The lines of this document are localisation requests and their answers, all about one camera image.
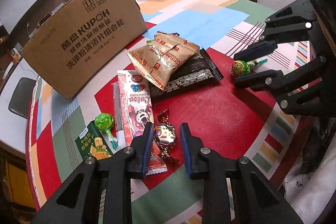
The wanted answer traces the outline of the green lollipop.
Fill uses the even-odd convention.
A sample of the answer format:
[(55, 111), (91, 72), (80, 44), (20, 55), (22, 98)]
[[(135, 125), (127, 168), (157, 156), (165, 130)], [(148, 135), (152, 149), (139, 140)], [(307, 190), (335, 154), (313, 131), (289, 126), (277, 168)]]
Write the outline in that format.
[(94, 119), (95, 126), (102, 132), (106, 133), (109, 142), (114, 150), (117, 150), (117, 138), (112, 135), (112, 128), (114, 126), (114, 118), (108, 113), (101, 113)]
[(232, 64), (231, 75), (234, 79), (242, 76), (247, 76), (251, 73), (251, 70), (254, 70), (256, 67), (259, 67), (260, 65), (266, 63), (267, 61), (268, 59), (262, 59), (260, 61), (254, 59), (248, 62), (242, 60), (236, 60)]

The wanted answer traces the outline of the black snack packet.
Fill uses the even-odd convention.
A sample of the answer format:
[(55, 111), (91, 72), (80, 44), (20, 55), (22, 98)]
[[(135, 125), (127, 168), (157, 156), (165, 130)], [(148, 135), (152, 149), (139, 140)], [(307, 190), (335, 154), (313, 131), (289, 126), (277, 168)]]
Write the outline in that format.
[(202, 48), (199, 53), (193, 55), (171, 75), (164, 90), (150, 83), (150, 95), (153, 99), (158, 100), (202, 85), (218, 83), (223, 78), (219, 68), (206, 50)]

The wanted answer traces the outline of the gold fortune biscuit bag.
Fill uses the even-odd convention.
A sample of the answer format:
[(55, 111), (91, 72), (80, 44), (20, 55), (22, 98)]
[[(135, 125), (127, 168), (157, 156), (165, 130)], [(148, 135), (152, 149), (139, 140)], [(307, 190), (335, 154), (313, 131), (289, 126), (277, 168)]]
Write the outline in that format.
[(127, 56), (140, 75), (164, 90), (171, 75), (199, 50), (198, 45), (176, 33), (158, 31), (153, 40), (127, 52)]

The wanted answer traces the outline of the foil candy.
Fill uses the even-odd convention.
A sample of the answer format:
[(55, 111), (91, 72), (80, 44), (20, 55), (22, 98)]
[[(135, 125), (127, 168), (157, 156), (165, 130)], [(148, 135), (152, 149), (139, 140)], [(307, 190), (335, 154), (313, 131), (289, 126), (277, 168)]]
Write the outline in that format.
[(169, 122), (169, 109), (158, 114), (159, 124), (154, 129), (154, 140), (159, 148), (158, 156), (169, 162), (178, 162), (171, 155), (171, 150), (177, 144), (175, 127)]

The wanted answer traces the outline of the pink candy stick packet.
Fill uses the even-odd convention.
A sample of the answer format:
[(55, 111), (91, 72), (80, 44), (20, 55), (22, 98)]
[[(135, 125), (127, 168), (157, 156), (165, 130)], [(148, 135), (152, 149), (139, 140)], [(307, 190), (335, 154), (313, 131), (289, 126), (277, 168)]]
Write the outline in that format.
[(123, 137), (119, 147), (129, 146), (143, 134), (147, 122), (154, 122), (149, 82), (136, 70), (117, 71)]

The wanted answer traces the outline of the colourful checked tablecloth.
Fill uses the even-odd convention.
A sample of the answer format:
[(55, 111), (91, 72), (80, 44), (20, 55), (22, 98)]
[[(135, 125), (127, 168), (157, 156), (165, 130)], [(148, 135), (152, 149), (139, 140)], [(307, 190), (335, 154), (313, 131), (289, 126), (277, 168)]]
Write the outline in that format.
[[(298, 159), (311, 121), (286, 115), (268, 92), (235, 89), (230, 67), (234, 54), (255, 42), (273, 10), (249, 0), (138, 0), (147, 32), (128, 45), (143, 46), (157, 31), (175, 31), (204, 48), (223, 74), (213, 84), (198, 83), (166, 97), (153, 98), (155, 114), (170, 111), (175, 127), (186, 122), (191, 133), (222, 156), (247, 156), (280, 187)], [(75, 140), (102, 112), (113, 113), (117, 71), (131, 69), (119, 52), (72, 100), (58, 94), (43, 77), (37, 79), (27, 124), (26, 158), (38, 212), (34, 222), (102, 223), (110, 204), (91, 202), (83, 213), (60, 205), (55, 192), (70, 179), (76, 193), (87, 177), (73, 171), (87, 165)]]

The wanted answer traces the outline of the green cracker packet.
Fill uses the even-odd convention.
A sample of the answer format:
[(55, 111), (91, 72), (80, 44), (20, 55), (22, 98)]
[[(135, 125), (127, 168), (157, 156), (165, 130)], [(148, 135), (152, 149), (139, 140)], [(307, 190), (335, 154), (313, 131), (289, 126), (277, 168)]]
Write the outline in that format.
[(97, 160), (107, 159), (113, 156), (113, 152), (107, 145), (100, 130), (95, 122), (91, 121), (80, 135), (75, 143), (83, 160), (87, 157), (95, 157)]

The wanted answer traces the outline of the grey chair left side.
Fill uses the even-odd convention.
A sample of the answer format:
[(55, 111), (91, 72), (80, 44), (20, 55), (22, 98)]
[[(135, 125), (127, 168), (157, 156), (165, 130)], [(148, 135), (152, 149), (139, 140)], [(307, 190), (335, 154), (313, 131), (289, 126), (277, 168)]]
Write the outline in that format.
[(36, 81), (27, 77), (22, 77), (11, 96), (8, 109), (10, 112), (27, 119), (29, 105), (31, 102), (33, 89)]

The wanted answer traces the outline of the brown cardboard box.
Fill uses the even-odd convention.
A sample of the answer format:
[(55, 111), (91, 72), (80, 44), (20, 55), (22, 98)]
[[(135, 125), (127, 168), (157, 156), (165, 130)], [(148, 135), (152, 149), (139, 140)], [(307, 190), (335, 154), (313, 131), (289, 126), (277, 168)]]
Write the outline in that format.
[(46, 83), (71, 99), (146, 30), (135, 0), (70, 0), (35, 32), (22, 56)]

